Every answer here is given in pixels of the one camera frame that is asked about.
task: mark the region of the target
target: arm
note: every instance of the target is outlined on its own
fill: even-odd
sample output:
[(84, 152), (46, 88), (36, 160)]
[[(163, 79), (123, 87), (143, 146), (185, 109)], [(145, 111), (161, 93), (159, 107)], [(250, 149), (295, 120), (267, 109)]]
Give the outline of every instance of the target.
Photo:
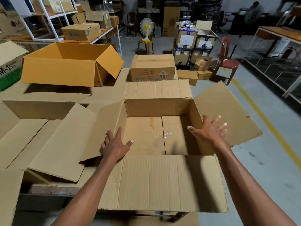
[(108, 130), (107, 136), (101, 144), (103, 156), (99, 166), (52, 226), (92, 224), (108, 177), (117, 161), (130, 150), (133, 142), (130, 140), (123, 145), (121, 127), (119, 127), (115, 137), (111, 130)]
[(231, 197), (244, 226), (297, 226), (269, 197), (224, 141), (227, 124), (216, 127), (206, 115), (202, 129), (188, 126), (199, 139), (209, 141), (219, 159)]

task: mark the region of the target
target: forearm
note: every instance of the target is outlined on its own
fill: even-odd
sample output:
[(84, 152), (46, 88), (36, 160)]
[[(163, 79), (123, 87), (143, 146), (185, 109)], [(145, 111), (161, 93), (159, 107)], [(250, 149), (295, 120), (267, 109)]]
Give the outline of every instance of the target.
[(52, 226), (91, 225), (104, 187), (116, 162), (102, 159), (94, 174), (79, 190)]
[(225, 142), (215, 144), (234, 205), (245, 226), (296, 225), (268, 196)]

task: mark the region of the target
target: desk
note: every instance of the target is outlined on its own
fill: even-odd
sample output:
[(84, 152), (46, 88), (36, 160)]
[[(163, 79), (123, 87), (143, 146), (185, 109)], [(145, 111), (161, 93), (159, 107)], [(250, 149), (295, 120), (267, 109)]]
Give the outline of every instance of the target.
[[(94, 38), (90, 41), (77, 41), (77, 40), (63, 40), (60, 41), (60, 43), (83, 43), (83, 44), (94, 44), (96, 41), (104, 37), (106, 34), (108, 34), (110, 31), (112, 31), (114, 27), (111, 27), (107, 30), (101, 31), (101, 35), (97, 38)], [(118, 54), (120, 57), (122, 57), (122, 51), (121, 51), (121, 43), (120, 43), (120, 37), (119, 37), (119, 30), (117, 30), (117, 35), (118, 35), (118, 42), (119, 42), (119, 48), (118, 48)], [(23, 35), (17, 35), (10, 37), (9, 40), (17, 43), (17, 44), (30, 44), (33, 46), (34, 50), (38, 50), (36, 45), (49, 45), (52, 44), (53, 42), (39, 42), (39, 41), (33, 41), (30, 34), (23, 34)]]
[[(281, 38), (289, 39), (291, 42), (301, 45), (301, 32), (286, 27), (259, 27), (251, 42), (252, 48), (257, 37), (261, 38), (262, 40), (275, 40), (273, 43), (274, 45), (276, 44), (277, 40)], [(267, 58), (264, 56), (259, 56), (253, 51), (247, 51), (243, 57), (243, 60), (245, 60), (266, 78), (272, 81), (276, 86), (282, 89), (284, 91), (284, 94), (282, 95), (284, 98), (291, 96), (301, 104), (300, 92), (293, 93), (294, 90), (301, 90), (301, 88), (297, 89), (299, 83), (301, 83), (301, 64), (295, 65), (295, 63), (289, 63), (289, 59)]]

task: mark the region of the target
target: floor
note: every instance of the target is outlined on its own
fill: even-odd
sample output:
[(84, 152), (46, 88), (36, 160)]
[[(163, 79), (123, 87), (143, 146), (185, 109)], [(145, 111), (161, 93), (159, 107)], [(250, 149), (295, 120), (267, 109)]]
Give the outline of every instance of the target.
[[(237, 36), (229, 35), (229, 38), (231, 43), (235, 44)], [(252, 36), (242, 37), (234, 58), (243, 56), (251, 39)], [(129, 68), (131, 66), (138, 40), (135, 37), (121, 37), (123, 67)], [(155, 38), (154, 53), (162, 54), (165, 51), (170, 51), (172, 43), (173, 38)], [(212, 56), (216, 59), (219, 55), (220, 46), (220, 43), (216, 42), (212, 52)], [(220, 68), (218, 75), (229, 76), (230, 73)], [(259, 74), (248, 71), (243, 65), (239, 66), (234, 78), (301, 158), (299, 137), (301, 119), (298, 113), (301, 109), (299, 104), (290, 103), (291, 100), (284, 101), (279, 97), (281, 92), (278, 92), (272, 83), (263, 79)], [(213, 84), (209, 80), (198, 81), (196, 86), (191, 87), (193, 96), (197, 96)], [(234, 83), (231, 82), (228, 87), (263, 131), (260, 137), (233, 147), (233, 152), (270, 197), (297, 225), (301, 225), (301, 173), (298, 167)], [(199, 213), (201, 226), (242, 226), (225, 181), (224, 186), (229, 213)], [(13, 225), (50, 225), (59, 214), (58, 211), (61, 210), (63, 203), (63, 198), (21, 196)], [(93, 225), (110, 225), (110, 223), (96, 218)]]

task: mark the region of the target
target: chair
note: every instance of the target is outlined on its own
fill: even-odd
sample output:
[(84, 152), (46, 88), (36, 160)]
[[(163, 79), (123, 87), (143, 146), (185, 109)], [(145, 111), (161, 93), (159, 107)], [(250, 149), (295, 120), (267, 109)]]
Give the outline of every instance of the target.
[(140, 43), (141, 44), (145, 44), (146, 54), (150, 54), (150, 44), (151, 44), (152, 49), (153, 49), (153, 37), (155, 36), (155, 29), (156, 29), (156, 23), (153, 22), (153, 33), (148, 36), (148, 38), (150, 39), (150, 41), (149, 42), (145, 42), (143, 40), (139, 40), (138, 41), (138, 50), (140, 49)]
[(129, 12), (126, 16), (126, 19), (128, 20), (128, 25), (126, 26), (126, 35), (129, 36), (129, 32), (131, 33), (131, 29), (134, 29), (135, 36), (137, 36), (137, 15), (135, 12)]
[(214, 70), (213, 76), (216, 76), (217, 71), (219, 70), (220, 67), (223, 68), (227, 68), (227, 69), (232, 69), (230, 78), (226, 84), (229, 85), (229, 83), (231, 82), (238, 66), (239, 66), (239, 62), (233, 59), (228, 59), (228, 51), (229, 51), (229, 46), (230, 46), (230, 41), (227, 37), (224, 37), (222, 40), (222, 47), (221, 47), (221, 52), (219, 55), (219, 61), (216, 65), (216, 68)]

